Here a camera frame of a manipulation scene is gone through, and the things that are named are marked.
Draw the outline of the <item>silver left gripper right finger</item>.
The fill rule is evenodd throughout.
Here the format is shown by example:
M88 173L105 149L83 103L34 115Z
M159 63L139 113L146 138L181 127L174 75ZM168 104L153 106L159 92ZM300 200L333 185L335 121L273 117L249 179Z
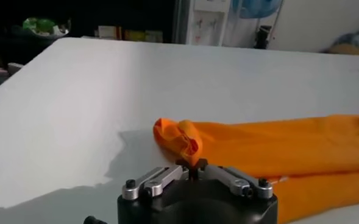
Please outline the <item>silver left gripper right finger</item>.
M198 177L205 180L218 180L236 196L268 200L273 196L272 184L264 179L252 177L234 167L211 165L206 159L200 159L195 168Z

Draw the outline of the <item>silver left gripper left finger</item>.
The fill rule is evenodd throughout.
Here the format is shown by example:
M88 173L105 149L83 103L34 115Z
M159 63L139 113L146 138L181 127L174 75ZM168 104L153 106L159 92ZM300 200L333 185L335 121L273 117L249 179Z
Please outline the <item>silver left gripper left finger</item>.
M192 168L182 160L169 167L156 167L139 178L126 180L122 186L121 198L137 200L143 192L147 192L152 198L158 197L172 182L189 179Z

